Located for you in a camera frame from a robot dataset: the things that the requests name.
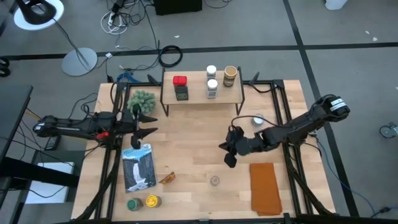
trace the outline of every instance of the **lamp base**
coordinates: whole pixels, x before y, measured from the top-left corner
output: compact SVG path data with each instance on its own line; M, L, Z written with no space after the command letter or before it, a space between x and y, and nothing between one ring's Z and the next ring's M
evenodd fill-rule
M89 48L78 49L81 55L78 56L76 50L69 52L62 60L62 70L70 76L81 76L92 71L97 64L97 53Z

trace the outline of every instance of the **green plant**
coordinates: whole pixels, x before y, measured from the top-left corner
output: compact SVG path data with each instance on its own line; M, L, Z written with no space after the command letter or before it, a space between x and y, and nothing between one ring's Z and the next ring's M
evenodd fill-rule
M143 114L150 114L155 109L155 93L136 90L127 102L127 108L132 112L132 107L138 104Z

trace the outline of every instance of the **black table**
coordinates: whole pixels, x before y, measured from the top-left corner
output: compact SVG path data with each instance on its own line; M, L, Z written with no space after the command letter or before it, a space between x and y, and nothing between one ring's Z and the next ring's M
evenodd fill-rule
M0 189L28 187L31 180L77 187L79 176L43 168L6 157L9 146L24 115L33 88L30 85L0 86ZM0 192L0 208L7 191Z

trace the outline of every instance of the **wheel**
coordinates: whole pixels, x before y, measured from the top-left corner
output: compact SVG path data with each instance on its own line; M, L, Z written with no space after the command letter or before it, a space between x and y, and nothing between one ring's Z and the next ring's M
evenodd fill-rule
M393 130L388 125L383 125L380 128L380 134L385 138L393 138L395 137Z
M8 66L10 66L10 61L8 61L8 59L5 57L0 57L0 67L8 68Z
M7 77L11 74L10 70L6 67L0 67L0 77Z

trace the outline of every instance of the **orange cloth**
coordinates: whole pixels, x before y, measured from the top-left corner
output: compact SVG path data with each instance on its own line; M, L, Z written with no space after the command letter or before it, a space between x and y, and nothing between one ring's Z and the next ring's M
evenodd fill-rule
M282 213L274 164L250 164L251 207L258 215Z

